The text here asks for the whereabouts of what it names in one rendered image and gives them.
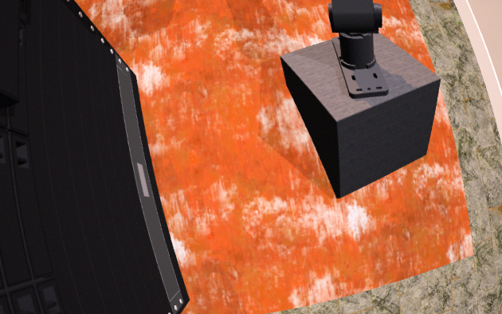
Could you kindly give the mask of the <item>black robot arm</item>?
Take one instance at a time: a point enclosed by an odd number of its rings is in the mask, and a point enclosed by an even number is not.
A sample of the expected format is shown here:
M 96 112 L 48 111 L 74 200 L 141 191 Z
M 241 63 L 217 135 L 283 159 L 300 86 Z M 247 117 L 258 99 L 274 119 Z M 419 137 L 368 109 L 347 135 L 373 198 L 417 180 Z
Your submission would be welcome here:
M 333 37 L 332 44 L 350 98 L 388 95 L 373 41 L 373 33 L 382 28 L 382 5 L 373 0 L 331 0 L 328 16 L 331 31 L 340 36 L 340 44 L 339 37 Z

